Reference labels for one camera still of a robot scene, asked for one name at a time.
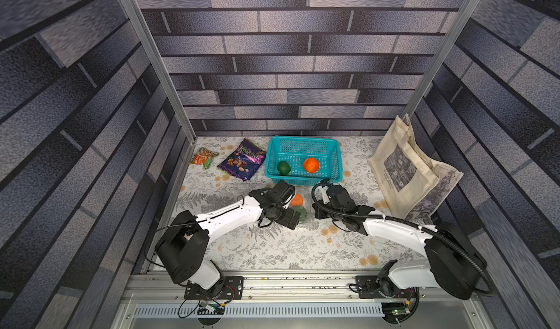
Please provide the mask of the green fruit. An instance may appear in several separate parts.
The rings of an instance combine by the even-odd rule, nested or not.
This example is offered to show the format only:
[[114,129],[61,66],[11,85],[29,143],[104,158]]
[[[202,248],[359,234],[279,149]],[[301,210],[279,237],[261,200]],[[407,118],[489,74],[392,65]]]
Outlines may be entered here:
[[298,220],[299,222],[306,221],[308,219],[308,212],[305,207],[303,206],[294,206],[293,210],[299,214]]
[[287,161],[278,162],[276,169],[281,176],[287,176],[292,171],[292,168]]

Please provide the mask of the clear plastic container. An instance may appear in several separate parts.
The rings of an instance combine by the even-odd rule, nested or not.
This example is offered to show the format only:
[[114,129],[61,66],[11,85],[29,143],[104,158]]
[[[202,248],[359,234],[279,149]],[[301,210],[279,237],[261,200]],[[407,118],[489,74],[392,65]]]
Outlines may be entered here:
[[295,187],[295,195],[296,193],[299,193],[302,197],[303,197],[303,207],[306,208],[307,212],[308,212],[308,219],[306,221],[303,222],[299,222],[297,224],[297,228],[307,228],[307,229],[314,229],[319,225],[320,220],[316,219],[314,216],[314,210],[312,208],[312,204],[313,199],[312,196],[310,194],[310,187],[305,187],[305,186],[296,186]]

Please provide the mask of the orange fruit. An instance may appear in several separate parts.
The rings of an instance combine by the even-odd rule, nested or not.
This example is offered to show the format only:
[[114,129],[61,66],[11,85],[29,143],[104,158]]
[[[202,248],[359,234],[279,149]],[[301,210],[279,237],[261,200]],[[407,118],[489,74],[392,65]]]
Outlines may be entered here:
[[316,158],[307,158],[303,162],[302,167],[307,173],[315,173],[319,171],[320,164]]
[[296,193],[296,195],[294,195],[294,197],[290,201],[290,206],[293,206],[293,207],[300,206],[301,207],[302,205],[303,205],[303,197],[299,193]]

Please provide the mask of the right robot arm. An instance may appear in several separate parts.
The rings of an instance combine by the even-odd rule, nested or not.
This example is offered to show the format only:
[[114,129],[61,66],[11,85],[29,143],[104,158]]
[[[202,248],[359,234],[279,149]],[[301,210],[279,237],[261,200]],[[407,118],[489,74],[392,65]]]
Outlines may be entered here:
[[455,225],[420,225],[357,205],[345,188],[329,180],[311,191],[316,218],[329,218],[344,224],[344,231],[381,237],[421,255],[420,260],[391,260],[383,266],[374,289],[384,297],[414,288],[440,288],[460,300],[473,293],[497,294],[484,257]]

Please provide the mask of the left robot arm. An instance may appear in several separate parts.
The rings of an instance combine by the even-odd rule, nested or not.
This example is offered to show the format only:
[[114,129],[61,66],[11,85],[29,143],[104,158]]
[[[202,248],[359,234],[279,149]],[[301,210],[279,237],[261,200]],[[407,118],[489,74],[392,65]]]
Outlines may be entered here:
[[209,244],[244,225],[263,221],[294,230],[300,213],[290,207],[295,187],[279,181],[272,188],[252,190],[238,201],[206,214],[179,213],[170,225],[161,229],[155,254],[175,284],[192,282],[204,290],[215,287],[223,274],[205,259]]

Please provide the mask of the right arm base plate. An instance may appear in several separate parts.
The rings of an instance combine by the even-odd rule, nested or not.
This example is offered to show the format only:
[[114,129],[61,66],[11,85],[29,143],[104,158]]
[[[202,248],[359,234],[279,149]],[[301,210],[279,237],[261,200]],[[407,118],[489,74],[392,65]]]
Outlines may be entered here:
[[377,276],[356,276],[354,283],[348,284],[351,292],[361,299],[405,299],[416,298],[416,288],[400,289],[388,278],[379,279]]

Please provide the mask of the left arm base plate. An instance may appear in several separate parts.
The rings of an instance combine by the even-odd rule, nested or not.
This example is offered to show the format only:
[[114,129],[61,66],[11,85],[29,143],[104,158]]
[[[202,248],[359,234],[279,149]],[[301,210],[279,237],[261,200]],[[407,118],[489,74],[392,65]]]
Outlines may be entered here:
[[210,289],[203,289],[200,285],[188,282],[185,288],[186,300],[220,300],[230,302],[241,300],[244,287],[244,277],[226,277],[219,279]]

